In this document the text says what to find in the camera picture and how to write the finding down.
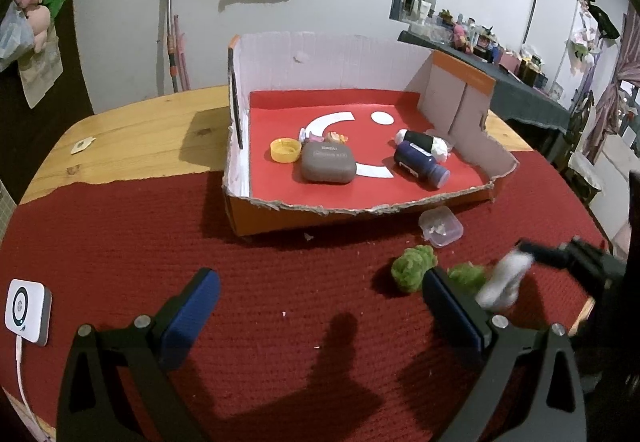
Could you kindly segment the white fluffy plush toy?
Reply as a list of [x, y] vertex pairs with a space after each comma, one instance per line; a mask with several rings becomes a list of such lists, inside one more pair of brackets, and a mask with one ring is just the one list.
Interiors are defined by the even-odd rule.
[[480, 288], [475, 300], [484, 310], [503, 311], [518, 299], [518, 290], [535, 259], [529, 253], [512, 249], [495, 265], [491, 276]]

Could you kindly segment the green fuzzy ball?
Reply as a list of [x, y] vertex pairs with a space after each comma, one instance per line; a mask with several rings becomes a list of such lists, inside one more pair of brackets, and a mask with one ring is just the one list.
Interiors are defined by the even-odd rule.
[[418, 245], [406, 248], [393, 263], [392, 277], [399, 288], [412, 294], [420, 291], [425, 273], [437, 266], [437, 255], [432, 246]]
[[459, 263], [448, 270], [448, 277], [456, 283], [463, 292], [475, 296], [487, 282], [484, 266], [471, 262]]

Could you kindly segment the clear plastic pill box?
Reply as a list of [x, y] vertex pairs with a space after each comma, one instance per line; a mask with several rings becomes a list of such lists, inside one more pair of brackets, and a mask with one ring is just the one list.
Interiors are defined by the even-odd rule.
[[462, 223], [447, 206], [425, 210], [420, 214], [419, 227], [424, 240], [434, 248], [457, 242], [464, 233]]

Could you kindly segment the dark blue bottle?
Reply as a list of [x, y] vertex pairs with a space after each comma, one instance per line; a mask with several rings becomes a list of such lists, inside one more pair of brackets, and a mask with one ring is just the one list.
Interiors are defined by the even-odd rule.
[[398, 144], [394, 153], [394, 162], [432, 189], [440, 189], [450, 177], [450, 171], [440, 165], [431, 153], [409, 141]]

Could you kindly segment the grey zippered case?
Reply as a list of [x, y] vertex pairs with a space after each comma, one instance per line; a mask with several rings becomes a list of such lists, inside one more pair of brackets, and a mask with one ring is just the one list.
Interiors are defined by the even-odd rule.
[[300, 155], [300, 173], [310, 182], [346, 184], [355, 178], [357, 163], [345, 144], [309, 142]]

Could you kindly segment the blonde girl figurine pink dress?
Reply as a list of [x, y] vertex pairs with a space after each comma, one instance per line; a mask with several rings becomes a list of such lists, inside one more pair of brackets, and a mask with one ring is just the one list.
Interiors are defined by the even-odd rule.
[[307, 128], [302, 128], [299, 130], [298, 141], [302, 144], [306, 143], [337, 143], [337, 144], [346, 144], [348, 142], [348, 138], [341, 133], [335, 131], [326, 131], [322, 136], [315, 135]]

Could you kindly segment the yellow round cap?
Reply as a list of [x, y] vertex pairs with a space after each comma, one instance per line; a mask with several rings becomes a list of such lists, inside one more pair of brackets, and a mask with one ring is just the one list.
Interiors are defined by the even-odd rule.
[[299, 159], [302, 143], [293, 138], [278, 138], [270, 143], [269, 151], [273, 162], [292, 164]]

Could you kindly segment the white square device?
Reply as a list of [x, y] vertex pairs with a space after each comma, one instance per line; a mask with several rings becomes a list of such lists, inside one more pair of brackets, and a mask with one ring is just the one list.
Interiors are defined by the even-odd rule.
[[34, 281], [13, 279], [6, 294], [4, 324], [13, 334], [43, 347], [50, 332], [52, 294]]

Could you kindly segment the purple curtain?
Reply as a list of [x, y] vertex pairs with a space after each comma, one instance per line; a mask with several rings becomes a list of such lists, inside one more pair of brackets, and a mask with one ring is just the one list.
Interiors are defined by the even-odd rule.
[[618, 53], [614, 74], [610, 84], [606, 87], [596, 106], [596, 122], [585, 141], [582, 154], [591, 164], [597, 161], [604, 141], [608, 135], [617, 135], [620, 131], [618, 124], [618, 110], [620, 110], [620, 96], [618, 86], [621, 82], [628, 82], [639, 86], [639, 15], [633, 4], [629, 4], [624, 19], [622, 41]]

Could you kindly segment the dark green covered table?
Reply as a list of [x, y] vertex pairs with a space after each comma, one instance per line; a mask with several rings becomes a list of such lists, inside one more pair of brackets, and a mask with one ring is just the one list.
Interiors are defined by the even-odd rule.
[[494, 111], [503, 121], [513, 119], [513, 121], [520, 121], [539, 128], [567, 132], [570, 113], [563, 106], [541, 94], [538, 90], [525, 85], [514, 75], [500, 69], [499, 66], [480, 60], [473, 54], [464, 54], [449, 46], [435, 44], [431, 40], [416, 36], [408, 31], [402, 31], [398, 40], [401, 43], [442, 51], [444, 54], [468, 63], [492, 77], [496, 81], [496, 86], [490, 110]]

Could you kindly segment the white wardrobe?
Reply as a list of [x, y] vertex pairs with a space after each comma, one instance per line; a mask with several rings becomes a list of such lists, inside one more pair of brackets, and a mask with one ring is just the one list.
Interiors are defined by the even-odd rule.
[[542, 90], [570, 106], [594, 64], [598, 25], [589, 0], [534, 0], [523, 46], [540, 60]]

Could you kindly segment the small white sticker tag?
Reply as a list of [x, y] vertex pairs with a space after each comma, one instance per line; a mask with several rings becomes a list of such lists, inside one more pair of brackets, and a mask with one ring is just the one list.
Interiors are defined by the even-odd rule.
[[88, 149], [88, 147], [90, 147], [90, 145], [94, 142], [94, 140], [96, 140], [96, 138], [94, 137], [87, 137], [85, 139], [81, 139], [79, 141], [77, 141], [73, 147], [72, 150], [70, 150], [70, 154], [71, 155], [75, 155], [78, 154], [82, 151], [85, 151]]

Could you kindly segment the orange cardboard box tray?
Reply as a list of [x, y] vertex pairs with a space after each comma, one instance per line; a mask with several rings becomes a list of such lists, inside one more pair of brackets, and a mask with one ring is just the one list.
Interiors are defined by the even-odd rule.
[[[445, 52], [359, 35], [245, 34], [228, 48], [231, 124], [224, 198], [249, 236], [492, 199], [518, 169], [486, 129], [495, 82]], [[402, 129], [446, 141], [441, 187], [394, 163]], [[308, 181], [273, 142], [335, 132], [356, 164], [344, 184]]]

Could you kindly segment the pink plush toys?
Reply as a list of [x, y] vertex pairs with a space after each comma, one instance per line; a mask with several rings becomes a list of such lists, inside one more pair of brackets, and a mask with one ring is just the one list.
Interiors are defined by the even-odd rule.
[[51, 24], [50, 10], [43, 5], [43, 0], [14, 0], [24, 12], [28, 24], [34, 34], [34, 52], [39, 54], [48, 39], [48, 29]]

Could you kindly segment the orange tipped broom stick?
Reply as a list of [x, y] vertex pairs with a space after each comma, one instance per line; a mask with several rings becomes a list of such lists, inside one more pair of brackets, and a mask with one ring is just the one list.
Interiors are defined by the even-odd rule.
[[179, 30], [179, 18], [174, 13], [172, 0], [166, 0], [166, 48], [172, 89], [175, 92], [190, 90], [186, 55], [183, 50], [183, 35]]

